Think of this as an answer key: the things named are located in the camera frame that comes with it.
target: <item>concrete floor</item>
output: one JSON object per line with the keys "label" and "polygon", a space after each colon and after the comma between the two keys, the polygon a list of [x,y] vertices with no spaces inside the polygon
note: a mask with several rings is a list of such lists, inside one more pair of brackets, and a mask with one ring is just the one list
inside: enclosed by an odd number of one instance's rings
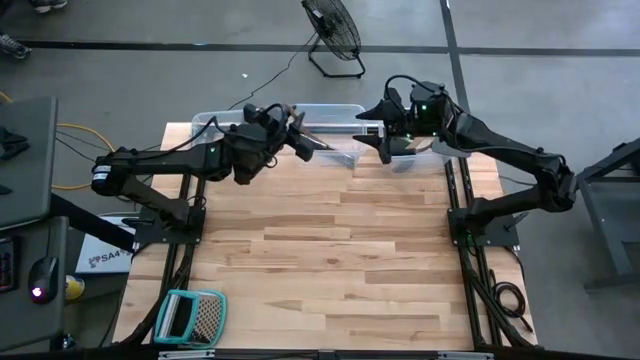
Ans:
{"label": "concrete floor", "polygon": [[[344,2],[364,45],[447,45],[438,0]],[[459,46],[640,48],[640,2],[633,0],[448,4]],[[300,45],[312,33],[297,0],[70,0],[64,11],[42,17],[17,2],[0,25],[22,39],[65,41]],[[449,55],[386,50],[363,54],[367,74],[361,80],[324,79],[301,55],[252,101],[368,107],[381,97],[386,78],[396,73],[443,82],[454,90]],[[291,55],[35,49],[26,62],[0,58],[0,90],[15,99],[57,96],[61,122],[96,128],[115,146],[143,148],[160,141],[168,121],[225,110],[282,69]],[[353,65],[328,53],[318,58],[333,69]],[[461,66],[476,116],[507,136],[563,153],[576,172],[640,135],[640,57],[465,55]],[[83,144],[74,146],[91,156],[100,153]],[[58,147],[57,183],[86,182],[90,168],[88,161]],[[529,179],[503,164],[499,169],[503,175]],[[503,186],[509,192],[521,189],[509,182]],[[131,208],[85,190],[63,195],[96,213]],[[554,350],[639,357],[640,288],[594,295],[582,288],[612,269],[581,199],[567,213],[534,211],[518,230],[540,344]],[[97,299],[71,311],[70,328],[85,346],[95,346],[102,337],[115,301],[115,296]]]}

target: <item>yellow cable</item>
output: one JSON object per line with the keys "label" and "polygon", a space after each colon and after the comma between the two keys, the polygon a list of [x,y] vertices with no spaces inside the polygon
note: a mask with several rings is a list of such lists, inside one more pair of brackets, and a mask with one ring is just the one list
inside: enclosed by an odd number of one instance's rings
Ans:
{"label": "yellow cable", "polygon": [[[7,94],[3,93],[2,91],[0,91],[0,97],[4,99],[4,101],[6,101],[7,103],[12,103],[13,100],[11,100],[11,98],[9,96],[7,96]],[[77,125],[77,124],[58,124],[56,125],[57,127],[66,127],[66,128],[72,128],[72,129],[78,129],[78,130],[82,130],[82,131],[87,131],[92,133],[93,135],[95,135],[98,139],[102,140],[102,142],[107,145],[107,147],[109,147],[109,150],[111,151],[116,151],[116,149],[113,147],[113,145],[111,145],[111,143],[109,142],[109,140],[107,140],[107,138],[105,138],[104,136],[102,136],[102,134],[100,134],[99,132],[97,132],[96,130],[90,128],[90,127],[86,127],[86,126],[82,126],[82,125]],[[51,187],[57,190],[80,190],[80,189],[84,189],[91,186],[91,184],[82,184],[82,185],[73,185],[73,186],[64,186],[64,185],[52,185]]]}

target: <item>wood plank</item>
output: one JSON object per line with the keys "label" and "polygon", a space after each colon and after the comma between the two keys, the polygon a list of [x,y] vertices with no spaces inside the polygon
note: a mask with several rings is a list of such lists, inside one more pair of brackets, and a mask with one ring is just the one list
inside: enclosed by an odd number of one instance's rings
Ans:
{"label": "wood plank", "polygon": [[[189,136],[188,123],[168,124],[163,148]],[[349,138],[327,140],[362,150],[355,170],[320,156],[302,163],[285,148],[278,165],[250,186],[231,178],[207,184],[206,224],[189,287],[227,296],[217,347],[471,349],[439,158],[384,166],[375,151]],[[495,161],[474,154],[469,167],[477,196],[502,194]],[[153,186],[177,196],[180,177],[156,176]],[[513,282],[526,295],[513,256],[486,252],[498,281]],[[155,301],[166,253],[166,246],[152,245],[134,259],[114,340],[129,335]],[[513,305],[513,298],[503,300]],[[488,335],[486,309],[478,310]],[[535,342],[535,334],[512,323]]]}

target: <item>shoe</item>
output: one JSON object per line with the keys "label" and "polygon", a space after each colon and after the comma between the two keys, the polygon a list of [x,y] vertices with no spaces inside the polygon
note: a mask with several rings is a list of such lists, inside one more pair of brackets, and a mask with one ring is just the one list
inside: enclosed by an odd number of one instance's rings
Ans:
{"label": "shoe", "polygon": [[31,49],[13,40],[7,34],[0,36],[0,48],[5,54],[9,54],[18,60],[26,58],[31,52]]}
{"label": "shoe", "polygon": [[68,0],[29,0],[31,6],[38,14],[44,14],[51,9],[62,9],[67,6]]}

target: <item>clear plastic bin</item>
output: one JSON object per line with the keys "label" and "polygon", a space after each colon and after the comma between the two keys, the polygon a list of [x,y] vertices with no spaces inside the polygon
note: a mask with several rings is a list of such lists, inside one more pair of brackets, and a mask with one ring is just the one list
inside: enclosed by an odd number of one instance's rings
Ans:
{"label": "clear plastic bin", "polygon": [[[298,113],[305,112],[304,126],[322,141],[336,148],[334,150],[316,150],[311,160],[314,165],[345,166],[353,169],[360,154],[366,150],[366,145],[355,140],[336,143],[331,136],[326,135],[358,135],[366,134],[367,126],[371,122],[356,119],[356,115],[365,111],[360,105],[353,104],[297,104]],[[231,124],[244,121],[242,110],[216,111],[200,113],[191,121],[191,133],[194,135],[211,119],[217,116],[220,127],[228,129]],[[219,131],[209,127],[193,145],[214,141],[220,138]]]}

